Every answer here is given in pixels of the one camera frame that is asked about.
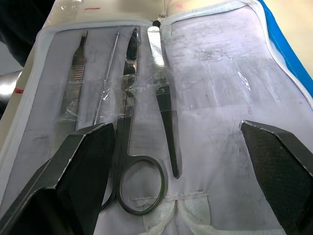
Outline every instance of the stainless steel tool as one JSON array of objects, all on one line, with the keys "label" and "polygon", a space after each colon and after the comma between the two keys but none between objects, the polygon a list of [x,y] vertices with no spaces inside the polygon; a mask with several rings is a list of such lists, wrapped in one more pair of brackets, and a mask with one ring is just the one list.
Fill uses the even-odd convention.
[{"label": "stainless steel tool", "polygon": [[88,31],[84,31],[79,47],[74,53],[72,64],[64,89],[62,104],[55,124],[55,138],[51,155],[53,156],[66,136],[76,130],[82,82],[86,64],[85,44]]},{"label": "stainless steel tool", "polygon": [[[165,175],[161,165],[149,156],[131,156],[128,153],[129,140],[132,129],[132,121],[134,118],[134,109],[136,100],[134,95],[129,91],[129,88],[134,83],[137,75],[138,62],[138,32],[135,28],[128,44],[126,61],[122,81],[122,99],[121,99],[121,114],[117,118],[117,127],[115,134],[114,152],[111,163],[111,172],[113,176],[113,189],[107,202],[102,206],[102,210],[107,209],[113,203],[115,198],[119,201],[122,208],[133,215],[145,215],[153,211],[161,202],[165,194]],[[137,162],[150,162],[159,171],[161,176],[161,187],[156,201],[143,211],[136,211],[126,205],[122,197],[122,181],[125,172],[130,166]]]},{"label": "stainless steel tool", "polygon": [[179,178],[179,167],[175,149],[173,133],[172,102],[170,86],[165,76],[165,66],[161,50],[160,29],[157,26],[148,28],[148,37],[152,52],[154,78],[156,84],[156,99],[161,112],[166,134],[168,150],[172,166],[173,176]]},{"label": "stainless steel tool", "polygon": [[110,69],[111,69],[111,65],[112,65],[112,61],[113,61],[113,57],[114,57],[114,53],[115,53],[115,48],[116,48],[118,37],[119,37],[119,32],[117,32],[117,34],[116,34],[116,39],[115,39],[114,46],[113,46],[112,51],[111,51],[111,55],[110,55],[110,58],[109,58],[107,70],[106,70],[106,73],[104,75],[102,88],[101,88],[101,95],[99,96],[99,99],[98,99],[98,102],[97,102],[96,113],[94,115],[93,122],[92,122],[94,125],[97,123],[98,118],[99,118],[99,112],[100,112],[100,109],[101,109],[101,103],[102,103],[102,100],[103,100],[104,92],[106,92],[109,89],[108,88],[109,73],[110,73]]}]

